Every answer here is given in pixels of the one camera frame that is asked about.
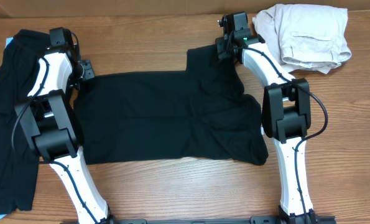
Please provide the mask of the black t-shirt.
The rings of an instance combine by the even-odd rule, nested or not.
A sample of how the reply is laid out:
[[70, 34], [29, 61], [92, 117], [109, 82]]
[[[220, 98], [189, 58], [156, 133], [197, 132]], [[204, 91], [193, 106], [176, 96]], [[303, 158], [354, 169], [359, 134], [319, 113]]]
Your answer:
[[263, 165], [269, 155], [261, 106], [214, 45], [188, 50], [183, 71], [87, 80], [73, 105], [87, 164], [202, 157]]

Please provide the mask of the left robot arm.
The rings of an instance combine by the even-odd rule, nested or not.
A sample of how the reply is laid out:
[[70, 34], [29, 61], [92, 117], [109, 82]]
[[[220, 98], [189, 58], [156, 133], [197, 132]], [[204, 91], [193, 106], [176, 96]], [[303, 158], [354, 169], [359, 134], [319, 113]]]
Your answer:
[[15, 105], [14, 128], [22, 128], [36, 161], [57, 173], [79, 223], [114, 223], [86, 165], [84, 134], [66, 95], [79, 87], [86, 71], [76, 35], [63, 27], [50, 30], [50, 46], [38, 64], [33, 88]]

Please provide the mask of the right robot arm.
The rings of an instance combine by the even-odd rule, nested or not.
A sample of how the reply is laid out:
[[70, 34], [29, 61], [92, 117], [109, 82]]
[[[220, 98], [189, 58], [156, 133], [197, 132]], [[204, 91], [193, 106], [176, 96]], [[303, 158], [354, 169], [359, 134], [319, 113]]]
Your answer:
[[308, 82], [295, 79], [269, 52], [265, 40], [253, 35], [247, 14], [224, 15], [216, 39], [220, 60], [236, 59], [256, 76], [264, 89], [262, 127], [271, 138], [279, 162], [281, 198], [277, 223], [317, 223], [308, 194], [305, 138], [311, 125]]

